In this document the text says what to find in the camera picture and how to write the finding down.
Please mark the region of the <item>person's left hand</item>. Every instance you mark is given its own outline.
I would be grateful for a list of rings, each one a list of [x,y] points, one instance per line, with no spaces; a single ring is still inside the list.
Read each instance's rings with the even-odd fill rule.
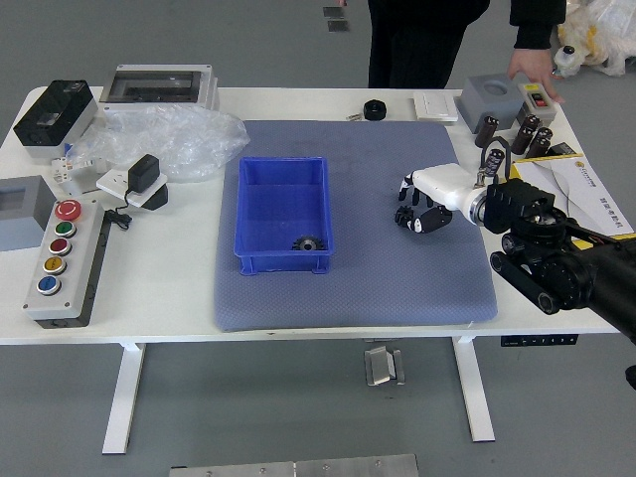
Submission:
[[[564,98],[557,92],[554,85],[552,71],[553,61],[550,50],[515,49],[507,74],[511,80],[517,74],[523,74],[530,82],[541,84],[553,101],[564,103]]]

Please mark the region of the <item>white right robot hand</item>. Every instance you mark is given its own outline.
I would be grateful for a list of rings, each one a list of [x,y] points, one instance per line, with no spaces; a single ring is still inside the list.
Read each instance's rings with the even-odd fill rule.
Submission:
[[[484,223],[486,189],[475,188],[475,179],[458,164],[420,169],[406,175],[398,199],[404,201],[412,189],[412,206],[400,206],[395,222],[418,234],[428,234],[447,226],[453,212],[460,212],[471,224]]]

